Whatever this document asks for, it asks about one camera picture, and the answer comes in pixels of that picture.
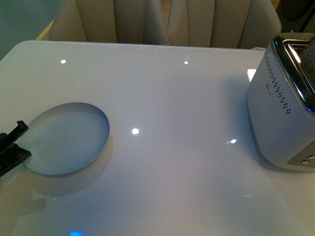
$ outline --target toaster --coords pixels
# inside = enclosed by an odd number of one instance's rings
[[[253,137],[280,168],[315,172],[315,81],[301,67],[309,41],[273,39],[246,91]]]

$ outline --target beige chair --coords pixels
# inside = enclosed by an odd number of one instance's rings
[[[48,39],[169,44],[159,0],[62,0]]]
[[[266,48],[281,32],[270,0],[173,0],[170,45]]]

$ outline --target white table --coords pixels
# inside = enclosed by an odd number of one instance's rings
[[[0,178],[0,235],[315,235],[315,174],[274,167],[254,147],[245,91],[247,69],[262,56],[18,45],[0,62],[0,132],[86,102],[106,113],[111,134],[100,157],[75,174],[48,177],[21,164]]]

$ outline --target blue light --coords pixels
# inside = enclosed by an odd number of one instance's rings
[[[70,231],[69,236],[83,236],[81,231]]]

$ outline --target floor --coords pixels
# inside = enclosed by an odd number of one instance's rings
[[[0,59],[22,41],[42,37],[61,0],[0,0]],[[276,8],[280,0],[271,0]],[[168,21],[172,0],[161,0]]]

